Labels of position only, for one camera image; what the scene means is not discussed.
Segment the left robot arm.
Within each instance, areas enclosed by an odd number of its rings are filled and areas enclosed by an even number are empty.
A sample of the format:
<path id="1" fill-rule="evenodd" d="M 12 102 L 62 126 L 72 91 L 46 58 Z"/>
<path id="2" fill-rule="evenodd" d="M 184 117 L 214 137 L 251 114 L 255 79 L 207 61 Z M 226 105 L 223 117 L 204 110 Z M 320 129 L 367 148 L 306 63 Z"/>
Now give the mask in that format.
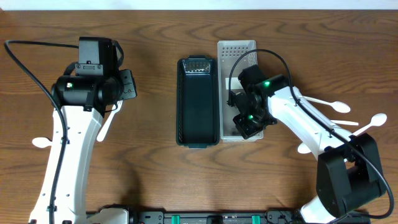
<path id="1" fill-rule="evenodd" d="M 86 186 L 91 155 L 106 108 L 121 109 L 137 96 L 132 72 L 121 70 L 124 53 L 115 40 L 80 37 L 78 61 L 52 86 L 57 110 L 53 137 L 39 198 L 29 223 L 130 223 L 126 206 L 110 205 L 86 212 Z"/>

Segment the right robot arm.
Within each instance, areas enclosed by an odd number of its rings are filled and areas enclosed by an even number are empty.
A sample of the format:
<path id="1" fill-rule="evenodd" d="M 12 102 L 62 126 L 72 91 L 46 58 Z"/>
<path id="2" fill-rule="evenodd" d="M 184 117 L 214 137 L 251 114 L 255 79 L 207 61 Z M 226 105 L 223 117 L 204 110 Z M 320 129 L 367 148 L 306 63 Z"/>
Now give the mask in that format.
<path id="1" fill-rule="evenodd" d="M 238 76 L 242 92 L 231 92 L 233 118 L 244 139 L 284 123 L 317 159 L 317 195 L 300 209 L 306 223 L 329 223 L 383 196 L 387 186 L 375 140 L 330 121 L 289 85 L 283 75 L 266 78 L 257 65 Z"/>

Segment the black plastic basket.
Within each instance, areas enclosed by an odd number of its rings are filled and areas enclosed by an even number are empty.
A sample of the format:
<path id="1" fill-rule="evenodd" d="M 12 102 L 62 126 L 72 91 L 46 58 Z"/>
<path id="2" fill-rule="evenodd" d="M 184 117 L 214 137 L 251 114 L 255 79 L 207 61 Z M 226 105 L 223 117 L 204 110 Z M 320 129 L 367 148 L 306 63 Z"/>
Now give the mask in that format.
<path id="1" fill-rule="evenodd" d="M 220 141 L 217 62 L 191 55 L 177 62 L 176 143 L 202 149 Z"/>

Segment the clear plastic basket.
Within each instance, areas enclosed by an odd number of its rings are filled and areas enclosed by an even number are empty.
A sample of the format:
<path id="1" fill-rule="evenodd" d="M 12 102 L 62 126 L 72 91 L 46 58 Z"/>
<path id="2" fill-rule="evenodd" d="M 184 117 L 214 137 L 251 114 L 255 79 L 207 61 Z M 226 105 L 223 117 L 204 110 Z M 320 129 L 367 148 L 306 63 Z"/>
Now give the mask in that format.
<path id="1" fill-rule="evenodd" d="M 255 40 L 221 40 L 218 42 L 218 91 L 220 103 L 220 138 L 223 142 L 254 142 L 264 137 L 261 131 L 255 136 L 244 139 L 235 127 L 233 118 L 238 109 L 227 104 L 229 90 L 225 88 L 225 78 L 238 77 L 243 69 L 257 64 L 257 54 L 251 53 L 240 59 L 242 54 L 256 48 Z"/>

